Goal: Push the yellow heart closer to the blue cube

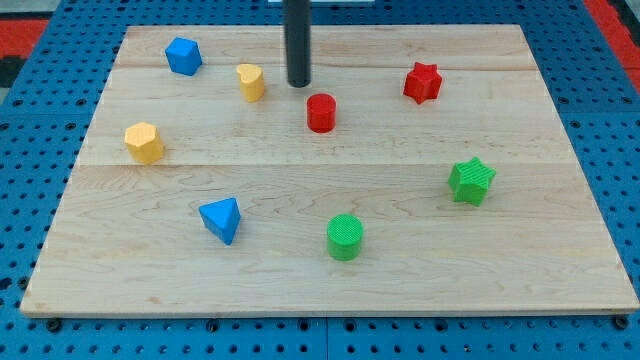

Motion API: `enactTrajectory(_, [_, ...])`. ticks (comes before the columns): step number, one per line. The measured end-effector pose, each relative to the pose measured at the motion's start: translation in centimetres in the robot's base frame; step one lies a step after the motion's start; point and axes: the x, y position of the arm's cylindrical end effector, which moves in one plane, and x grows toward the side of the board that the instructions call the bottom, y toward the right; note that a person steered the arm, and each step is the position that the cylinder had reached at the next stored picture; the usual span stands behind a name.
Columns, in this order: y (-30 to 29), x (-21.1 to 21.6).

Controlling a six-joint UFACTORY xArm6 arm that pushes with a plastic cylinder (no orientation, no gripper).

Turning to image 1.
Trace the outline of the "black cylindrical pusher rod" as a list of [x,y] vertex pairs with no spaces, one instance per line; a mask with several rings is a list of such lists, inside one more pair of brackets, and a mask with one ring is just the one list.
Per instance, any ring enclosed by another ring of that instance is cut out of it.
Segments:
[[287,81],[306,87],[311,83],[311,1],[284,0],[283,28]]

